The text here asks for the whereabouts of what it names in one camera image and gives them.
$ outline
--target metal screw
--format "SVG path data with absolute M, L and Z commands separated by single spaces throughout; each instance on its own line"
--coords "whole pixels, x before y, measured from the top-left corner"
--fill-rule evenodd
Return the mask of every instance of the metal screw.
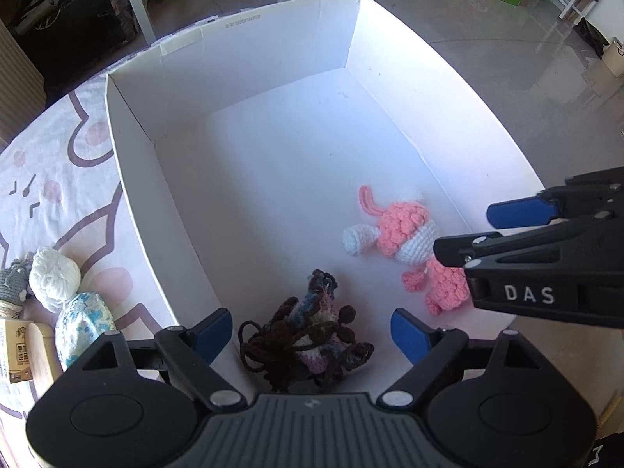
M 464 267 L 466 269 L 472 269 L 472 268 L 475 268 L 476 266 L 478 266 L 480 263 L 481 263 L 481 259 L 480 258 L 475 258 L 475 259 L 470 260 L 469 262 L 466 262 Z
M 405 390 L 390 390 L 381 397 L 381 400 L 388 406 L 400 408 L 409 405 L 414 400 L 414 396 Z
M 219 408 L 233 406 L 241 400 L 242 396 L 236 390 L 217 390 L 210 394 L 210 402 Z

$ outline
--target white crocheted ball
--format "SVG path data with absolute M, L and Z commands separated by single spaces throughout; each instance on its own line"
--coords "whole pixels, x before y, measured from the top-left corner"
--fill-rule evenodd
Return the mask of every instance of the white crocheted ball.
M 73 298 L 80 286 L 80 269 L 70 258 L 52 248 L 39 248 L 32 258 L 30 288 L 39 302 L 52 313 Z

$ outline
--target white cardboard box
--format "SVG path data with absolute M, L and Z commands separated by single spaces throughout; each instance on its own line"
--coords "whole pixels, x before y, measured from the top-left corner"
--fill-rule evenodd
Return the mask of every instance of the white cardboard box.
M 307 276 L 336 276 L 376 351 L 341 390 L 373 397 L 409 368 L 389 336 L 404 307 L 495 337 L 511 317 L 466 305 L 430 317 L 406 269 L 349 257 L 344 228 L 413 187 L 442 234 L 491 229 L 486 207 L 542 184 L 503 126 L 420 37 L 372 0 L 293 0 L 163 39 L 110 74 L 115 156 L 164 299 L 191 326 L 225 306 L 264 323 Z M 247 394 L 232 351 L 213 365 Z

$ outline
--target pink and white bedsheet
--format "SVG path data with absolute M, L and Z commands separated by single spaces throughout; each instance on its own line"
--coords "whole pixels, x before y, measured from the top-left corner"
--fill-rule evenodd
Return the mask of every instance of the pink and white bedsheet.
M 175 324 L 158 292 L 130 219 L 108 132 L 105 74 L 71 92 L 0 154 L 0 264 L 40 246 L 56 248 L 82 271 L 81 291 L 105 299 L 127 339 Z M 54 326 L 36 300 L 28 318 Z M 37 468 L 26 417 L 32 383 L 0 384 L 0 427 L 20 468 Z

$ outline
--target pink crocheted ear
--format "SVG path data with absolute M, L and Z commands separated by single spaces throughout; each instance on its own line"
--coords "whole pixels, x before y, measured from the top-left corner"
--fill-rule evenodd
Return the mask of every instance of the pink crocheted ear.
M 372 199 L 372 190 L 370 186 L 364 185 L 360 186 L 360 191 L 358 192 L 360 195 L 360 206 L 362 206 L 362 210 L 368 215 L 371 216 L 381 216 L 384 214 L 384 210 L 381 207 L 375 205 L 374 200 Z
M 431 289 L 425 297 L 425 305 L 432 315 L 459 308 L 470 297 L 466 275 L 461 268 L 445 268 L 435 257 L 427 262 Z

